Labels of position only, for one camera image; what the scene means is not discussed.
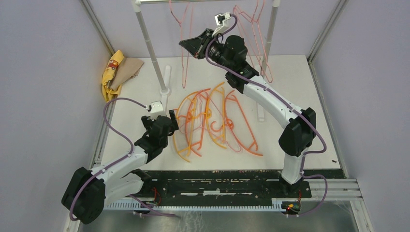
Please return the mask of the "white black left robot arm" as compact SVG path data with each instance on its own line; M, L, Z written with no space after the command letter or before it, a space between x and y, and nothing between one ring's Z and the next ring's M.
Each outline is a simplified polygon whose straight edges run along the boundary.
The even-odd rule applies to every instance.
M179 129L174 110L156 119L143 116L146 129L133 145L133 151L91 170L77 169L61 199L75 220L93 222L104 207L138 193L145 197L152 191L150 177L140 168L154 160L168 146L168 137Z

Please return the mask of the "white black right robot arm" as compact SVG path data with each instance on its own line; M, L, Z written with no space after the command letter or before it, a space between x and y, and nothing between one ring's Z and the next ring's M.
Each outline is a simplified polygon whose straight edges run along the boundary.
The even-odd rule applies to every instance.
M181 40L178 44L194 58L205 58L212 65L226 70L228 84L257 102L281 125L283 132L278 143L285 157L279 191L285 197L292 197L302 183L302 155L316 136L316 113L311 108L301 109L290 103L264 81L246 61L248 49L242 37L231 35L221 43L212 34L213 30L206 29L199 36Z

